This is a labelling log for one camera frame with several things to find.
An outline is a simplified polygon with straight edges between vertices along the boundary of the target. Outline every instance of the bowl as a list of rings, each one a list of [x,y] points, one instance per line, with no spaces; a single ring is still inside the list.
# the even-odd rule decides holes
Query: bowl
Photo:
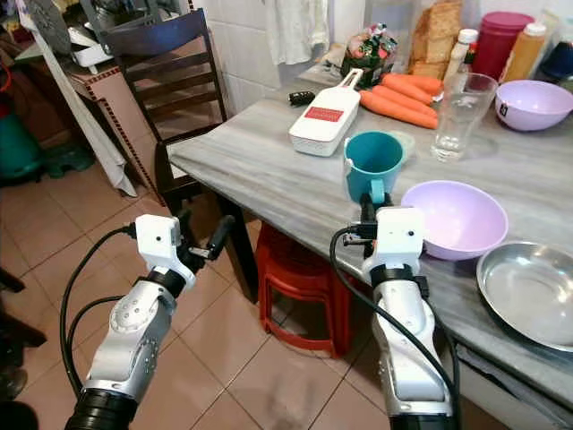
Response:
[[[500,204],[461,182],[423,182],[406,191],[401,204],[423,212],[426,252],[442,260],[483,255],[508,233],[508,216]]]
[[[573,110],[573,94],[541,81],[511,81],[496,91],[495,112],[509,127],[523,132],[543,130]]]
[[[573,352],[573,257],[548,245],[504,243],[477,264],[485,303],[512,329]]]

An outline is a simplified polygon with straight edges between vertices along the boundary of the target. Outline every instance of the cup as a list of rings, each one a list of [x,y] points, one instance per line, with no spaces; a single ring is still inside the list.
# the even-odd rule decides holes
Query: cup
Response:
[[[402,145],[393,136],[382,132],[359,133],[344,144],[346,186],[350,198],[360,202],[369,194],[372,203],[384,203],[384,194],[391,193],[404,161]]]
[[[432,155],[440,161],[462,157],[469,137],[490,107],[498,83],[479,73],[456,73],[449,78],[440,104],[440,125]]]

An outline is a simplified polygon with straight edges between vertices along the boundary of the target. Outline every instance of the red label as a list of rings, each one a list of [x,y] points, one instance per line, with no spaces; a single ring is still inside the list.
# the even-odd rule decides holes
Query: red label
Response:
[[[322,121],[330,121],[336,123],[344,114],[342,110],[326,109],[324,107],[311,107],[304,117],[321,119]]]

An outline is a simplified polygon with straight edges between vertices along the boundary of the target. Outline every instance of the wall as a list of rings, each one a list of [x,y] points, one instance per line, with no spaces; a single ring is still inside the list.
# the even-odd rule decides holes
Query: wall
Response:
[[[329,0],[332,41],[345,43],[363,27],[365,1]],[[432,2],[420,1],[422,4]],[[193,4],[202,7],[207,15],[229,113],[249,107],[312,65],[312,61],[280,66],[271,62],[264,0],[193,0]],[[466,26],[477,28],[485,13],[508,10],[536,16],[545,5],[559,16],[573,16],[573,0],[465,0],[462,21]]]

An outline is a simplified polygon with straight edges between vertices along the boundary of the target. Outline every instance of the lavender plastic bowl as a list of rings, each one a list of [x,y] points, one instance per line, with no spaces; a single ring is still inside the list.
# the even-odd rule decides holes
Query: lavender plastic bowl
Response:
[[[461,182],[423,182],[406,191],[401,204],[423,212],[426,252],[442,260],[478,257],[508,234],[508,216],[500,204]]]
[[[509,127],[530,132],[562,121],[573,110],[573,94],[541,81],[511,81],[501,85],[495,98],[498,118]]]

